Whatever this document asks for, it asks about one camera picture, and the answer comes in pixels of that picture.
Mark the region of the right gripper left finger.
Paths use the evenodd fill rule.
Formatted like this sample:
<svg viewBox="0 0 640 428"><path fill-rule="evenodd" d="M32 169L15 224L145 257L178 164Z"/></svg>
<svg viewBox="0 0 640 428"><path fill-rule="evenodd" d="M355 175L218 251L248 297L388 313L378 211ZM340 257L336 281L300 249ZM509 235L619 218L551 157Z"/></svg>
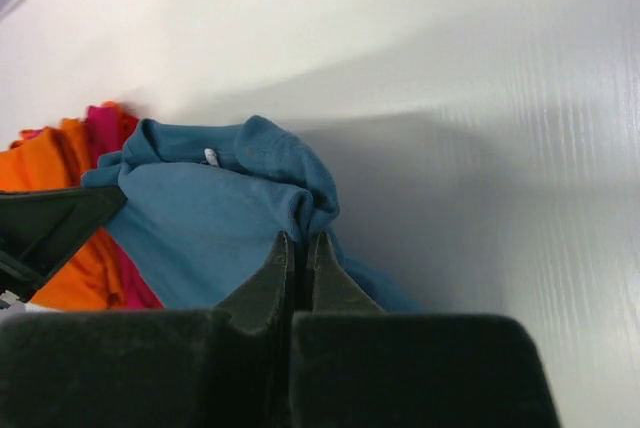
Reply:
<svg viewBox="0 0 640 428"><path fill-rule="evenodd" d="M294 249L207 309L28 313L1 326L5 427L281 427Z"/></svg>

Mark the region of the pink t shirt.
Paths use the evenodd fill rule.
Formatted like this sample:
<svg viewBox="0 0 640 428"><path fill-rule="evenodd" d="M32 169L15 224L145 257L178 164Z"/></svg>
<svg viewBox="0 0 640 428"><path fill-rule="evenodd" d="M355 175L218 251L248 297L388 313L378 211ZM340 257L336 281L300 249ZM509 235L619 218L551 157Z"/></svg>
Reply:
<svg viewBox="0 0 640 428"><path fill-rule="evenodd" d="M101 155L120 150L124 141L133 133L138 124L136 117L124 111L115 102L89 107L86 118L79 121L84 124L87 135L89 155L93 163L91 169L96 167ZM18 140L33 138L44 128L24 130ZM120 309L160 309L162 304L142 280L134 263L113 239L112 241L119 261L125 291L125 305Z"/></svg>

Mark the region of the teal blue t shirt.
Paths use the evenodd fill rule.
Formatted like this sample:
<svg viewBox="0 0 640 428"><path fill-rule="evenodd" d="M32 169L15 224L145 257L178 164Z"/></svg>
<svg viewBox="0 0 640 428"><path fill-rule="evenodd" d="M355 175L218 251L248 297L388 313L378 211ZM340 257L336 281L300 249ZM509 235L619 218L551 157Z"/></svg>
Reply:
<svg viewBox="0 0 640 428"><path fill-rule="evenodd" d="M82 184L122 191L107 232L168 309L221 302L262 266L279 233L304 256L340 211L320 158L260 116L222 127L142 120Z"/></svg>

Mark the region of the orange t shirt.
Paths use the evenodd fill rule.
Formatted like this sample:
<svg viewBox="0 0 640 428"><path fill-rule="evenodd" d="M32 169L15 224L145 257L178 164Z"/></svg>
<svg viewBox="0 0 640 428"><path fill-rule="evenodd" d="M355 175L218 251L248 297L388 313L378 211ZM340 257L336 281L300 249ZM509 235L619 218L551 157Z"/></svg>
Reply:
<svg viewBox="0 0 640 428"><path fill-rule="evenodd" d="M17 140L1 153L1 189L8 192L76 187L93 167L84 124L65 119L35 137ZM125 305L114 243L98 230L32 302L60 310L108 310Z"/></svg>

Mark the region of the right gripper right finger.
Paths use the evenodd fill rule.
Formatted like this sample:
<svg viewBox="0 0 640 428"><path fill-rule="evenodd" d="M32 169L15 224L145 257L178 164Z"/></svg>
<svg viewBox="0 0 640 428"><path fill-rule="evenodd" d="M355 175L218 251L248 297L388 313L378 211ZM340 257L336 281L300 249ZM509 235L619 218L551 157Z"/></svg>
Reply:
<svg viewBox="0 0 640 428"><path fill-rule="evenodd" d="M309 246L311 306L291 326L296 427L556 427L534 341L498 315L391 314Z"/></svg>

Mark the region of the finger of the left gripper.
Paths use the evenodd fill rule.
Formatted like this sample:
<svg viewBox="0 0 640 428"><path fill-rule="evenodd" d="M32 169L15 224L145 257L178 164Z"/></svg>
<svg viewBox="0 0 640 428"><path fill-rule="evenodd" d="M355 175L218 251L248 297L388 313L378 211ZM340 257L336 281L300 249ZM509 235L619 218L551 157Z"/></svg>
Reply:
<svg viewBox="0 0 640 428"><path fill-rule="evenodd" d="M117 187L1 193L1 299L28 301L125 204Z"/></svg>

